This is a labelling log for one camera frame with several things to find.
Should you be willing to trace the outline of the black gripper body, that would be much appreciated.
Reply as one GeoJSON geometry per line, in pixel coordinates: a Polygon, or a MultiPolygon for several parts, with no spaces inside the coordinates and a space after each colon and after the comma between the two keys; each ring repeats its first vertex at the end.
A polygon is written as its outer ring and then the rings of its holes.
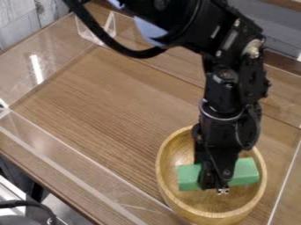
{"type": "Polygon", "coordinates": [[[270,81],[264,69],[264,40],[254,38],[226,58],[203,57],[206,84],[199,123],[193,128],[197,158],[235,158],[260,137],[270,81]]]}

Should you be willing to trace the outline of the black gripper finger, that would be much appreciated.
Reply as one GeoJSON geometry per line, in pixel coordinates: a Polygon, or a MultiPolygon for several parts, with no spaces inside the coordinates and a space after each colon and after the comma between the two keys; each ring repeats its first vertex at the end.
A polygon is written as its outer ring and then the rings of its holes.
{"type": "Polygon", "coordinates": [[[206,167],[207,167],[207,153],[202,147],[195,148],[194,152],[194,163],[201,164],[201,171],[199,171],[199,187],[202,189],[207,188],[207,178],[206,178],[206,167]]]}
{"type": "Polygon", "coordinates": [[[231,153],[206,154],[202,171],[202,189],[214,189],[218,195],[229,193],[229,182],[234,177],[238,155],[231,153]]]}

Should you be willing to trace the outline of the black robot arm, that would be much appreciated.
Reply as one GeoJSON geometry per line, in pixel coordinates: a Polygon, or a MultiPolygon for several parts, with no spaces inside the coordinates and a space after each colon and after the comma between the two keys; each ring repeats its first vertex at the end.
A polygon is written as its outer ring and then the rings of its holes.
{"type": "Polygon", "coordinates": [[[108,0],[127,11],[157,47],[185,47],[202,55],[206,84],[199,122],[191,128],[195,186],[229,192],[238,154],[260,137],[270,82],[264,68],[262,28],[227,0],[108,0]]]}

